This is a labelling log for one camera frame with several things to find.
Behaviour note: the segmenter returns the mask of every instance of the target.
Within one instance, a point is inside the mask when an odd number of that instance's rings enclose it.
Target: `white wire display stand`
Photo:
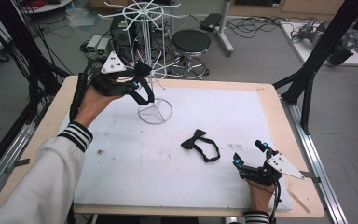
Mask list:
[[[143,63],[146,63],[152,68],[150,75],[147,77],[148,82],[150,83],[152,91],[153,84],[157,82],[159,86],[163,89],[162,85],[158,82],[158,79],[165,78],[167,73],[167,67],[170,67],[177,62],[173,62],[171,64],[166,64],[165,62],[165,28],[164,28],[164,16],[167,17],[175,17],[182,18],[183,16],[173,16],[171,14],[164,13],[164,8],[167,7],[179,7],[180,4],[175,6],[160,6],[153,3],[153,0],[150,2],[136,2],[132,0],[133,4],[128,6],[121,5],[111,5],[105,2],[105,4],[109,7],[119,7],[123,8],[121,13],[112,14],[112,15],[99,15],[101,17],[110,18],[115,16],[123,15],[126,19],[126,23],[128,24],[124,31],[127,31],[128,37],[130,38],[130,28],[135,22],[140,22],[142,24],[142,32],[144,36],[144,46],[145,46],[145,57],[140,57]],[[161,21],[161,27],[156,24],[156,21]],[[152,49],[151,49],[151,38],[150,38],[150,23],[153,23],[155,27],[161,31],[162,38],[162,51],[159,53],[159,56],[155,61],[152,59]],[[132,61],[134,60],[132,44],[130,44]],[[163,64],[159,64],[158,61],[162,56]],[[151,105],[141,105],[138,109],[138,115],[146,123],[149,124],[161,124],[166,122],[172,116],[172,105],[162,98],[155,98],[155,102]]]

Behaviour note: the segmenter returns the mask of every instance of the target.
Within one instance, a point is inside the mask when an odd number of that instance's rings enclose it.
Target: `black stool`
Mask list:
[[[196,58],[205,54],[211,46],[211,38],[197,30],[178,31],[172,36],[172,48],[182,55],[179,64],[172,66],[173,73],[182,78],[202,79],[209,75],[205,63]]]

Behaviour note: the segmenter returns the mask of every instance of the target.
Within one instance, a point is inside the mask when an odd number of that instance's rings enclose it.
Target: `black and white striped cuff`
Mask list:
[[[266,223],[269,224],[269,214],[261,211],[245,212],[246,223]]]
[[[86,151],[92,141],[92,133],[87,128],[83,127],[83,125],[74,121],[69,123],[65,130],[58,136],[71,140],[83,152]]]

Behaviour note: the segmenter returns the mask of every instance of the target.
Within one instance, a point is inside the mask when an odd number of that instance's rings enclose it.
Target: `gray floor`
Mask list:
[[[62,11],[48,13],[43,22],[58,21]],[[70,29],[66,21],[54,24],[47,35],[50,47],[74,73],[87,63],[79,46],[93,34],[103,34],[110,22],[98,20],[95,27]],[[197,27],[195,22],[188,27]],[[226,35],[235,52],[231,57],[216,35],[211,35],[211,50],[201,57],[211,74],[203,79],[235,82],[274,83],[297,71],[302,62],[282,30],[259,32],[254,38],[242,38],[231,30]],[[287,87],[277,90],[284,93]],[[13,62],[0,62],[0,139],[27,103],[27,83]],[[358,223],[358,67],[323,66],[314,81],[310,110],[310,133],[324,163],[349,223]],[[158,221],[149,217],[145,223]],[[201,217],[201,223],[222,223],[222,218]],[[278,223],[331,223],[323,218],[278,218]]]

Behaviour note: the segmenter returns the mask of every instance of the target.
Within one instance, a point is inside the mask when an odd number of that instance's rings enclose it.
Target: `black metal post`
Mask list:
[[[301,127],[306,134],[310,134],[308,124],[313,80],[324,61],[334,52],[336,45],[351,27],[357,16],[358,0],[344,1],[309,58],[304,62],[304,65],[290,77],[273,84],[275,89],[278,89],[292,82],[289,90],[282,95],[282,99],[291,105],[295,105],[298,97],[305,91],[301,112]]]

